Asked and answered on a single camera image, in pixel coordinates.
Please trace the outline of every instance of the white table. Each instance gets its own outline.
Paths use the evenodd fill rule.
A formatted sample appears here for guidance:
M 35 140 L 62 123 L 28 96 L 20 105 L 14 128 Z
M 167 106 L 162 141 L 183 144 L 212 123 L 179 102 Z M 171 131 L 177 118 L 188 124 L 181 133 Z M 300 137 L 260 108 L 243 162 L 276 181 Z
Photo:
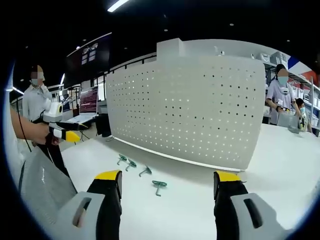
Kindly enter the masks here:
M 118 154 L 137 163 L 129 168 Z M 62 152 L 78 191 L 86 191 L 99 173 L 120 169 L 122 181 L 121 240 L 216 239 L 213 172 L 101 137 Z M 139 173 L 148 165 L 152 175 Z M 310 133 L 294 134 L 286 128 L 262 124 L 252 160 L 239 173 L 250 193 L 257 193 L 277 212 L 286 229 L 293 228 L 313 199 L 320 177 L 320 139 Z M 152 180 L 168 184 L 155 195 Z

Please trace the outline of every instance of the ceiling light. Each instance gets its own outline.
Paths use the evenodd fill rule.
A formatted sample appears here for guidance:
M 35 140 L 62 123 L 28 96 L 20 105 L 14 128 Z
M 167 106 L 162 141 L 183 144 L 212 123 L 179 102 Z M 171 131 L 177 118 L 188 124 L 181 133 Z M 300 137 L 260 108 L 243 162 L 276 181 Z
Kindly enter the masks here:
M 63 75 L 62 75 L 62 78 L 61 78 L 60 84 L 63 84 L 63 83 L 64 83 L 64 80 L 65 80 L 65 74 L 63 74 Z
M 119 0 L 115 4 L 113 4 L 111 7 L 109 7 L 108 12 L 113 13 L 117 8 L 121 7 L 123 4 L 128 2 L 129 0 Z
M 19 89 L 16 89 L 14 86 L 12 87 L 13 90 L 15 90 L 16 92 L 20 93 L 20 94 L 24 94 L 22 91 L 20 91 Z

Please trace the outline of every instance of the white shirt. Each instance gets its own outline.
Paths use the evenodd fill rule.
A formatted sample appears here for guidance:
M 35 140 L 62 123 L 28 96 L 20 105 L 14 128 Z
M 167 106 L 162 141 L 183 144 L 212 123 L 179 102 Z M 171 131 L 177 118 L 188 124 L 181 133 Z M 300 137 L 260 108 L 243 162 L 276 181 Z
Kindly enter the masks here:
M 291 104 L 292 104 L 292 101 L 295 101 L 295 96 L 293 94 L 291 85 L 286 83 L 286 87 L 289 90 L 287 95 L 282 93 L 279 81 L 274 79 L 270 83 L 270 86 L 268 88 L 268 93 L 266 95 L 266 99 L 271 99 L 275 104 L 279 102 L 281 103 L 282 107 L 291 109 Z M 274 108 L 272 108 L 270 123 L 277 124 L 277 122 L 278 122 L 278 112 Z
M 52 100 L 52 94 L 44 84 L 39 88 L 30 85 L 22 98 L 23 116 L 29 121 L 37 120 L 45 110 L 46 99 Z
M 16 187 L 18 187 L 21 169 L 25 160 L 18 149 L 18 139 L 11 121 L 10 100 L 8 91 L 6 92 L 5 96 L 3 113 L 3 139 L 6 161 L 13 181 Z

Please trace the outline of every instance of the white perforated panel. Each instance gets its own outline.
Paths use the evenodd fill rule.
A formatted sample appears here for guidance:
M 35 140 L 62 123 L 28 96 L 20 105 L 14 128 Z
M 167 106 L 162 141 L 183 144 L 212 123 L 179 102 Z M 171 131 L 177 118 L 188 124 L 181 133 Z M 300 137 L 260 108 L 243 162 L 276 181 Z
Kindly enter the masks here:
M 248 167 L 263 118 L 261 62 L 177 57 L 109 74 L 106 86 L 113 136 L 195 163 Z

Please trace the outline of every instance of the black ceiling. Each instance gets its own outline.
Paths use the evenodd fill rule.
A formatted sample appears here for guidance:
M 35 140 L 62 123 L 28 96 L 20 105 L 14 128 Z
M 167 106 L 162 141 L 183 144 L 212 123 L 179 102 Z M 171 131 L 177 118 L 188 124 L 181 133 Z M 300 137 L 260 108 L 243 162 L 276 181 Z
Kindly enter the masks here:
M 17 3 L 8 28 L 16 57 L 13 85 L 22 91 L 28 87 L 28 81 L 20 80 L 27 78 L 25 68 L 31 63 L 42 66 L 47 86 L 59 84 L 65 57 L 77 46 L 109 32 L 111 66 L 155 52 L 157 42 L 172 38 L 232 39 L 278 49 L 320 73 L 316 62 L 319 8 L 306 2 L 130 0 L 115 12 L 107 12 L 116 1 Z

